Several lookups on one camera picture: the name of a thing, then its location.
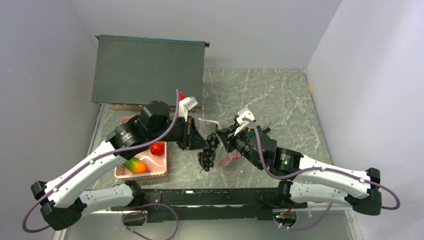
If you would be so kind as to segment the black grape bunch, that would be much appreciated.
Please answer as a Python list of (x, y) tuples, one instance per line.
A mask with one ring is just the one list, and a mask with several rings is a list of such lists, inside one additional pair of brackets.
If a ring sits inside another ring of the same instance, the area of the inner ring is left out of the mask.
[(202, 170), (209, 172), (211, 168), (214, 167), (216, 150), (220, 144), (218, 135), (216, 133), (211, 133), (207, 136), (206, 143), (209, 144), (209, 148), (203, 149), (197, 154), (197, 161)]

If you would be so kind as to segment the clear zip top bag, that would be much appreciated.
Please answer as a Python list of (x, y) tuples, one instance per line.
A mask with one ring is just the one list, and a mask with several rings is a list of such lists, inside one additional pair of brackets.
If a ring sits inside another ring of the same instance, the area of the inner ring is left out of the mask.
[[(226, 118), (219, 118), (218, 120), (206, 118), (195, 119), (196, 129), (205, 140), (207, 139), (208, 135), (214, 133), (216, 130), (227, 128), (233, 123), (234, 121), (232, 119)], [(213, 161), (215, 167), (223, 168), (243, 158), (243, 156), (235, 150), (230, 153), (226, 152), (223, 141), (220, 138), (218, 138), (218, 140), (220, 143), (216, 146), (215, 157)]]

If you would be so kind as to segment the red chili pepper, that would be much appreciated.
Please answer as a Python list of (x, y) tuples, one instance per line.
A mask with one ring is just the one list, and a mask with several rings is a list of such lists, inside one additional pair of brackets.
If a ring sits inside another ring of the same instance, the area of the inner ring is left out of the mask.
[(225, 154), (225, 156), (223, 156), (219, 162), (218, 162), (218, 166), (219, 167), (227, 167), (228, 165), (230, 165), (232, 162), (236, 162), (238, 160), (241, 160), (243, 158), (243, 156), (240, 153), (237, 152), (233, 152), (233, 153), (229, 153), (229, 154)]

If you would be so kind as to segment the red orange pear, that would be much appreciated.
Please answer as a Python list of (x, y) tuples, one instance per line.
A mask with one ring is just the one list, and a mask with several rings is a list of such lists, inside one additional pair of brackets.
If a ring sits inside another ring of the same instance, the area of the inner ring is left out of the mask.
[(149, 147), (150, 153), (154, 156), (164, 155), (165, 149), (166, 149), (166, 143), (163, 141), (157, 141)]

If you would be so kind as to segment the green orange mango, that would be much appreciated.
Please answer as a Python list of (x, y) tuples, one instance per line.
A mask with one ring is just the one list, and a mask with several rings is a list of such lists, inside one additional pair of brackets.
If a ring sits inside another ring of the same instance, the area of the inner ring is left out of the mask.
[(149, 171), (148, 166), (136, 157), (127, 160), (123, 166), (127, 168), (132, 174), (145, 174)]

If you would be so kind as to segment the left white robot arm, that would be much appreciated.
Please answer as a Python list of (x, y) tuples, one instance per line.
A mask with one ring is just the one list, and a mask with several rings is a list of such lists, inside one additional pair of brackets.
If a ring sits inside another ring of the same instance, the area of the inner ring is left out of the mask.
[(188, 114), (196, 105), (194, 97), (185, 97), (177, 102), (175, 114), (170, 117), (168, 104), (152, 101), (140, 114), (118, 125), (90, 155), (66, 173), (48, 182), (35, 182), (31, 191), (48, 227), (60, 231), (89, 213), (107, 208), (141, 208), (146, 202), (145, 193), (135, 181), (100, 190), (90, 190), (89, 186), (159, 141), (175, 142), (187, 151), (208, 148)]

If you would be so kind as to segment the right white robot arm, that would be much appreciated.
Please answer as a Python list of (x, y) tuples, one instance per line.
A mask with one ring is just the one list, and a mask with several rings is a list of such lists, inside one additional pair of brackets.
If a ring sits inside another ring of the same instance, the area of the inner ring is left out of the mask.
[(292, 203), (323, 202), (351, 207), (355, 212), (378, 216), (383, 208), (376, 168), (349, 170), (320, 162), (298, 151), (279, 147), (267, 131), (253, 129), (238, 134), (230, 128), (218, 129), (211, 139), (223, 144), (226, 152), (237, 151), (259, 170), (280, 180), (276, 203), (287, 208)]

